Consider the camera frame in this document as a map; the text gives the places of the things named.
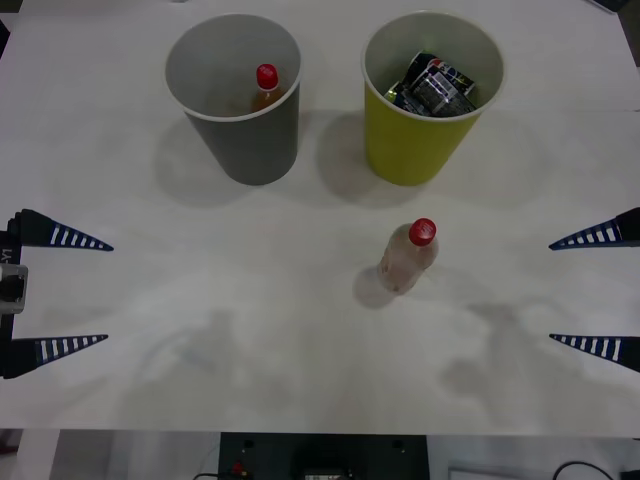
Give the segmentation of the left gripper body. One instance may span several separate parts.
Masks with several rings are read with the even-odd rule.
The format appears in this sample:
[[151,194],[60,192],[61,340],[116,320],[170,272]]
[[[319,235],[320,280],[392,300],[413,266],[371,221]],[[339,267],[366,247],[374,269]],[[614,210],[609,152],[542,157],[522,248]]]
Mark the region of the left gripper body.
[[12,338],[13,317],[22,311],[21,245],[1,232],[1,340]]

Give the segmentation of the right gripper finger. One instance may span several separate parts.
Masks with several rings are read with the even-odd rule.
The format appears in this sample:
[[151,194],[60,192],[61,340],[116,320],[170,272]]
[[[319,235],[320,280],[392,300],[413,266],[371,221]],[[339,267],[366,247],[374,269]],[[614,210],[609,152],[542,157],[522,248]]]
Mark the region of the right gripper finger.
[[606,222],[577,231],[550,244],[552,251],[639,246],[639,211],[636,207]]
[[640,338],[638,336],[573,336],[549,334],[549,338],[574,350],[640,372]]

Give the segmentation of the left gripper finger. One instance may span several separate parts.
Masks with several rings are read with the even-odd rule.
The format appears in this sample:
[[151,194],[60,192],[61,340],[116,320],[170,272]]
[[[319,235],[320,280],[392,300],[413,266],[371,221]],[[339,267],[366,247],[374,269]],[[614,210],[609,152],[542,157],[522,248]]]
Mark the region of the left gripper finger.
[[13,217],[13,234],[23,246],[113,251],[114,248],[80,230],[34,210],[23,209]]
[[10,340],[1,345],[1,377],[20,377],[108,338],[108,335],[97,334]]

